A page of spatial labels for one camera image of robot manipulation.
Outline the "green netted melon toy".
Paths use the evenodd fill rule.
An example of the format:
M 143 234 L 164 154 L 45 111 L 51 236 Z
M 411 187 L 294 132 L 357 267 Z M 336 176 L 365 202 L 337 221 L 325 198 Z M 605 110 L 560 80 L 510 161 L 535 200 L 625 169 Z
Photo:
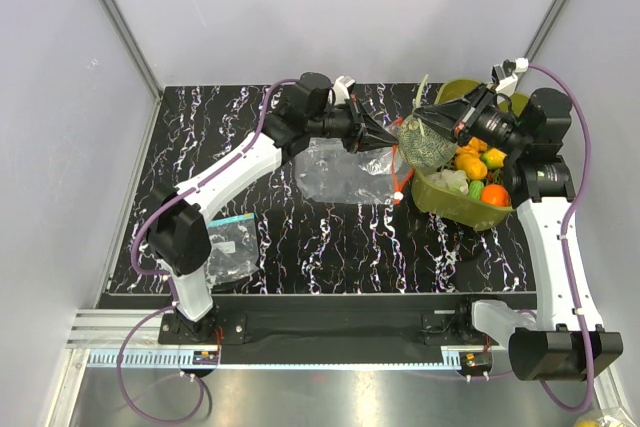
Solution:
M 422 120 L 409 115 L 397 131 L 398 147 L 403 158 L 416 169 L 436 171 L 449 163 L 456 145 L 442 138 Z

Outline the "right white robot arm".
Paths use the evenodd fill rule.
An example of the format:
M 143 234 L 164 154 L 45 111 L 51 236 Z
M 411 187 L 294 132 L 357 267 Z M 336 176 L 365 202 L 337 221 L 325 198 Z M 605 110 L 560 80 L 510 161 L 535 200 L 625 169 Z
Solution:
M 414 112 L 444 140 L 464 145 L 478 138 L 506 153 L 504 183 L 534 270 L 535 317 L 502 301 L 474 300 L 454 318 L 454 331 L 466 343 L 488 335 L 506 347 L 520 380 L 590 381 L 622 354 L 623 342 L 620 333 L 605 330 L 589 296 L 574 222 L 581 191 L 559 154 L 577 104 L 539 88 L 513 114 L 499 108 L 499 96 L 479 85 Z

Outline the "red zip clear bag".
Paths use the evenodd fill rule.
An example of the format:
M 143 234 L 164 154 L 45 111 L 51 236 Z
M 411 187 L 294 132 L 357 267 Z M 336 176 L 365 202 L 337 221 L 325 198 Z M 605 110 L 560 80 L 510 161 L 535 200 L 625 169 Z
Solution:
M 413 174 L 393 148 L 351 154 L 338 139 L 313 139 L 293 161 L 294 178 L 307 200 L 393 205 Z

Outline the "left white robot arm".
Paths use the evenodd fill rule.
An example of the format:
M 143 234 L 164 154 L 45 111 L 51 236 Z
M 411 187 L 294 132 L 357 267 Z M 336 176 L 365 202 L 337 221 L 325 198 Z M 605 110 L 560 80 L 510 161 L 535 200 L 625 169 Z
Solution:
M 155 191 L 156 208 L 140 228 L 158 260 L 156 274 L 172 282 L 181 331 L 196 343 L 215 333 L 214 301 L 206 284 L 211 254 L 208 225 L 236 195 L 304 152 L 312 139 L 337 139 L 352 154 L 397 145 L 396 137 L 368 114 L 348 76 L 330 80 L 307 72 L 284 79 L 264 94 L 255 130 L 238 147 L 175 187 Z

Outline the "olive green plastic basket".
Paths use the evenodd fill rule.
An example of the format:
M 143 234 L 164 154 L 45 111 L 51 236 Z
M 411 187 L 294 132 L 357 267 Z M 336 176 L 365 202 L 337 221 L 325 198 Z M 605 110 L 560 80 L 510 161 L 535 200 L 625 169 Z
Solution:
M 455 79 L 446 82 L 440 88 L 435 100 L 431 103 L 440 104 L 453 100 L 470 92 L 479 84 L 473 79 Z M 515 92 L 513 101 L 514 113 L 520 114 L 529 96 L 522 92 Z M 411 197 L 415 206 L 421 211 L 432 213 L 473 228 L 484 231 L 500 224 L 509 214 L 514 212 L 511 205 L 500 206 L 476 199 L 470 194 L 464 194 L 459 189 L 453 191 L 447 187 L 432 182 L 436 171 L 416 168 L 413 175 Z

